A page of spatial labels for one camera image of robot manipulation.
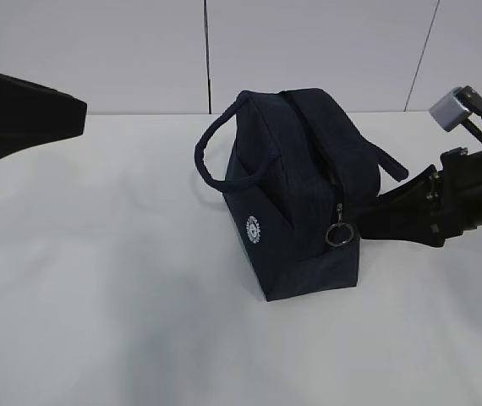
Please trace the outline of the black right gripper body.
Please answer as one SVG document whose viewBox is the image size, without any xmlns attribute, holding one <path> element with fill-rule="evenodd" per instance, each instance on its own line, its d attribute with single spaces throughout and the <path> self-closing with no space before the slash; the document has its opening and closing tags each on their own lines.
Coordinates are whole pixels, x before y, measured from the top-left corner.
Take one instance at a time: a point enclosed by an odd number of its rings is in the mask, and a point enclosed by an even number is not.
<svg viewBox="0 0 482 406">
<path fill-rule="evenodd" d="M 459 165 L 465 163 L 468 149 L 458 147 L 441 154 L 442 169 L 433 169 L 429 175 L 429 246 L 440 248 L 447 239 L 471 231 L 463 201 L 457 188 Z"/>
</svg>

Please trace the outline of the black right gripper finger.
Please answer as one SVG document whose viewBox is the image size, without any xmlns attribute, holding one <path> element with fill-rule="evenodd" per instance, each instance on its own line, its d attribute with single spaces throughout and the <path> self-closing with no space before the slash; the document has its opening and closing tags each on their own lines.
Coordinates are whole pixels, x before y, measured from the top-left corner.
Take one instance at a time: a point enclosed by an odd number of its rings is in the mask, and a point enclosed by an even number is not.
<svg viewBox="0 0 482 406">
<path fill-rule="evenodd" d="M 373 210 L 359 216 L 357 227 L 363 239 L 398 240 L 440 247 L 440 232 L 425 214 L 396 210 Z"/>
<path fill-rule="evenodd" d="M 361 212 L 361 218 L 396 217 L 416 211 L 428 211 L 435 202 L 436 176 L 438 171 L 435 165 L 429 165 L 407 183 L 379 195 Z"/>
</svg>

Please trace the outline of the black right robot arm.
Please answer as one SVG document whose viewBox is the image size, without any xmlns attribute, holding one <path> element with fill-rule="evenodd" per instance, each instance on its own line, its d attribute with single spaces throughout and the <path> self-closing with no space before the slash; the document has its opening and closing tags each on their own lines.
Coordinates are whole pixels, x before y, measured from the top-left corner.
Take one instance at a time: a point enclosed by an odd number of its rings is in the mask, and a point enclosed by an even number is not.
<svg viewBox="0 0 482 406">
<path fill-rule="evenodd" d="M 482 226 L 482 151 L 441 154 L 406 184 L 377 197 L 357 220 L 364 239 L 410 241 L 440 248 Z"/>
</svg>

